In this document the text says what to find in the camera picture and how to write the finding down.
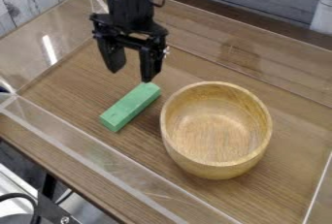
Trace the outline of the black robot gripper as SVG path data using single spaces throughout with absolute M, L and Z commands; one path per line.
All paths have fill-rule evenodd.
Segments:
M 149 82 L 161 70 L 168 31 L 153 21 L 152 0 L 105 0 L 106 13 L 92 13 L 93 38 L 106 69 L 114 74 L 125 65 L 124 48 L 136 49 L 141 82 Z

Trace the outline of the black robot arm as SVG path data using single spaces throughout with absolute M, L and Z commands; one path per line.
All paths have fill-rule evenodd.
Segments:
M 151 82 L 161 70 L 167 29 L 153 21 L 152 0 L 105 0 L 105 14 L 92 13 L 93 38 L 106 69 L 114 74 L 125 65 L 124 49 L 139 53 L 141 82 Z

